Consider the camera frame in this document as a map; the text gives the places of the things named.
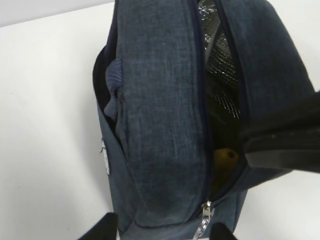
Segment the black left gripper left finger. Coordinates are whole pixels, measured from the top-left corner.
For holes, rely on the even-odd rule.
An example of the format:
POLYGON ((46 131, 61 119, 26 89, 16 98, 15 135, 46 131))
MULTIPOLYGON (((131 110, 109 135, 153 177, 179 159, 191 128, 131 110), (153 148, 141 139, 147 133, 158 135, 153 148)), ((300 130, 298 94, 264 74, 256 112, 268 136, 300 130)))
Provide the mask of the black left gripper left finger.
POLYGON ((113 212, 108 212, 79 240, 116 240, 117 232, 118 216, 113 212))

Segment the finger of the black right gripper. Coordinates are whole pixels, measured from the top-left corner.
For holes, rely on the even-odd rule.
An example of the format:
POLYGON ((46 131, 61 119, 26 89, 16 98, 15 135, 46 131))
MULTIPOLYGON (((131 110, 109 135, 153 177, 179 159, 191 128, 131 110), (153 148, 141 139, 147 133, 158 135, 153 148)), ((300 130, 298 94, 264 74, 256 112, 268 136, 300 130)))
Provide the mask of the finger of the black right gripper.
POLYGON ((269 142, 244 144, 248 164, 253 168, 320 171, 320 141, 302 143, 269 142))
POLYGON ((247 125, 242 133, 246 153, 320 149, 320 93, 247 125))

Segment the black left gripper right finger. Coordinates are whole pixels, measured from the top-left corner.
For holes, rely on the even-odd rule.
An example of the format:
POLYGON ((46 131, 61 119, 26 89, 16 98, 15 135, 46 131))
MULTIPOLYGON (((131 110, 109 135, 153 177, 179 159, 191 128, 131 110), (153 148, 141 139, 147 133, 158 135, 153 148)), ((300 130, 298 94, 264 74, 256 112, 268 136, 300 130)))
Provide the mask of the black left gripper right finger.
POLYGON ((211 228, 211 240, 238 240, 223 223, 217 222, 211 228))

